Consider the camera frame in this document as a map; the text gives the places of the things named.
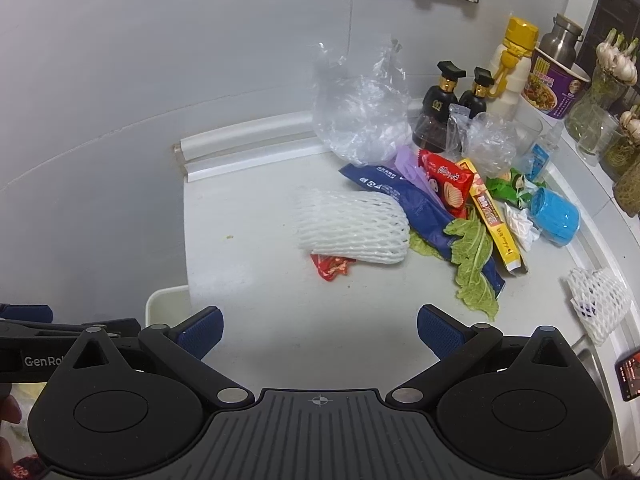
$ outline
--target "white bottle with yellow lid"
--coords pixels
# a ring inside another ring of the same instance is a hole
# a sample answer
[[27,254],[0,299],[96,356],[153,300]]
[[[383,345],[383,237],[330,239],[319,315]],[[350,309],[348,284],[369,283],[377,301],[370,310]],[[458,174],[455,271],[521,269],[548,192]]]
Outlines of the white bottle with yellow lid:
[[532,23],[511,16],[502,44],[489,63],[495,85],[490,89],[487,111],[507,121],[516,114],[520,94],[531,70],[531,56],[538,41],[538,28]]

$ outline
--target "black bottle cap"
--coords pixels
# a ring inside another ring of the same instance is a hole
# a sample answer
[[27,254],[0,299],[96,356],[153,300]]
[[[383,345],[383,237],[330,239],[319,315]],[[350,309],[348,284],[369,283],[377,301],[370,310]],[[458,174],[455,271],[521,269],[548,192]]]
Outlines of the black bottle cap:
[[491,72],[489,72],[485,68],[480,68],[479,66],[476,66],[476,70],[474,70],[474,74],[476,76],[475,82],[478,83],[480,86],[489,88],[493,86],[495,83],[494,78],[491,77]]
[[457,81],[461,77],[466,77],[466,71],[460,70],[450,61],[441,61],[438,63],[438,69],[442,72],[442,76],[449,81]]

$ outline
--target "glass jar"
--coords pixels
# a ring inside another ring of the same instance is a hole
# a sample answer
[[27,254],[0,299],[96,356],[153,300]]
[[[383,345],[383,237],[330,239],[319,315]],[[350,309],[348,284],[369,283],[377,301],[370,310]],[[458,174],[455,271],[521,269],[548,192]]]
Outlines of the glass jar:
[[613,187],[613,196],[620,209],[631,218],[640,213],[640,157],[625,171]]
[[593,106],[607,110],[616,99],[620,98],[626,88],[628,88],[627,85],[605,72],[600,64],[596,63],[591,87],[571,108],[571,111],[564,119],[564,126],[566,126],[569,135],[575,140],[580,140],[588,124],[593,119],[591,117]]
[[640,147],[625,135],[609,147],[600,161],[600,166],[613,182],[617,182],[636,161],[638,155]]

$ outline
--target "black bottle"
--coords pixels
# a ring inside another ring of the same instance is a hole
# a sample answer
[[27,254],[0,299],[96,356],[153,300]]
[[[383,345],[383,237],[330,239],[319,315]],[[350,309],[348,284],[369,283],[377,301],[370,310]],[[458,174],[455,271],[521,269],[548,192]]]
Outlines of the black bottle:
[[429,88],[424,96],[422,113],[414,129],[414,143],[433,153],[441,153],[445,150],[449,105],[458,103],[458,98],[453,91],[458,84],[458,79],[466,77],[466,72],[450,61],[439,62],[438,68],[442,72],[440,82]]
[[486,101],[484,98],[494,85],[494,78],[491,77],[491,72],[484,68],[476,66],[474,71],[476,78],[471,86],[471,90],[467,90],[462,94],[460,98],[460,106],[466,106],[471,110],[469,118],[473,119],[476,115],[486,111]]

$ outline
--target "yellow lid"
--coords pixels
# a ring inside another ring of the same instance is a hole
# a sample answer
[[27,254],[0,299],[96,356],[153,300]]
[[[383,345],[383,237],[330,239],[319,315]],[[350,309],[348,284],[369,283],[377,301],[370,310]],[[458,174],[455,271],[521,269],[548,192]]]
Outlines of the yellow lid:
[[511,41],[522,48],[533,51],[538,41],[539,28],[533,23],[529,23],[517,16],[511,16],[507,32],[504,35],[505,40]]

